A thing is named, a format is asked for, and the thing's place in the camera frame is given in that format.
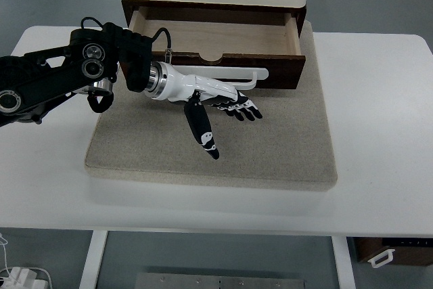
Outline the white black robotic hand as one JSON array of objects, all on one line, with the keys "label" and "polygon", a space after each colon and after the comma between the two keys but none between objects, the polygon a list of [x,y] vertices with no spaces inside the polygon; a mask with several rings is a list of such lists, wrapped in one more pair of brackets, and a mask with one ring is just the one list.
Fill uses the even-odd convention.
[{"label": "white black robotic hand", "polygon": [[164,62],[152,62],[145,94],[155,100],[182,104],[195,140],[213,159],[219,158],[206,106],[224,111],[239,121],[263,116],[252,100],[233,85],[196,74],[182,74]]}]

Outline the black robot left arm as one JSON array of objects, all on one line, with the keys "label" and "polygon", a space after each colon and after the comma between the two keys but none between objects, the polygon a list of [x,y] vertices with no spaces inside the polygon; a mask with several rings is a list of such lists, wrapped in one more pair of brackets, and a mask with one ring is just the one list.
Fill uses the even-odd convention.
[{"label": "black robot left arm", "polygon": [[49,111],[76,91],[108,79],[116,82],[122,67],[127,88],[142,92],[150,85],[152,44],[147,37],[111,22],[99,30],[80,27],[67,46],[1,58],[1,125],[41,123]]}]

